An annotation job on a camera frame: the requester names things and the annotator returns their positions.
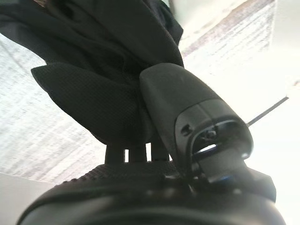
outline black fabric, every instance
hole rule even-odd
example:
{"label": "black fabric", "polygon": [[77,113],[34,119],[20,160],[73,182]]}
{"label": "black fabric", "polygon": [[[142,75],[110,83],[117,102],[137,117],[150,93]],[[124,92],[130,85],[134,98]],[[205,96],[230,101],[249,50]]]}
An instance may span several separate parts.
{"label": "black fabric", "polygon": [[46,61],[32,69],[38,84],[105,144],[149,142],[139,74],[183,66],[182,28],[160,0],[0,0],[0,32]]}

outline black mesh fabric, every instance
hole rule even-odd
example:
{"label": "black mesh fabric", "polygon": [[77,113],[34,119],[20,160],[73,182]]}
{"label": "black mesh fabric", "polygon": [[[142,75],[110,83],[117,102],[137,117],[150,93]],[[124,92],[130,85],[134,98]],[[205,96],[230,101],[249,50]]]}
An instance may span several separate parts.
{"label": "black mesh fabric", "polygon": [[140,72],[183,66],[182,28],[161,0],[0,1],[0,32],[46,61],[32,74],[63,111],[101,142],[124,148],[154,133]]}

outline textured black surface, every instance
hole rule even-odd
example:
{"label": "textured black surface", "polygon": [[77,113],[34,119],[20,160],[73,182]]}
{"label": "textured black surface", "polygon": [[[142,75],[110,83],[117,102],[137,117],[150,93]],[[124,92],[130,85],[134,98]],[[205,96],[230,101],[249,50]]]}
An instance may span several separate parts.
{"label": "textured black surface", "polygon": [[79,179],[105,179],[174,175],[177,170],[173,162],[147,162],[99,165]]}

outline black cloth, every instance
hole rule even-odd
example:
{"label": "black cloth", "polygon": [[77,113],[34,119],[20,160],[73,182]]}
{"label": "black cloth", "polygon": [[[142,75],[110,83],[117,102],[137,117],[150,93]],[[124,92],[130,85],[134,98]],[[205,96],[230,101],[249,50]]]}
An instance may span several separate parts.
{"label": "black cloth", "polygon": [[31,70],[37,83],[105,144],[149,142],[139,74],[183,66],[182,28],[160,0],[0,0],[0,32],[46,61]]}

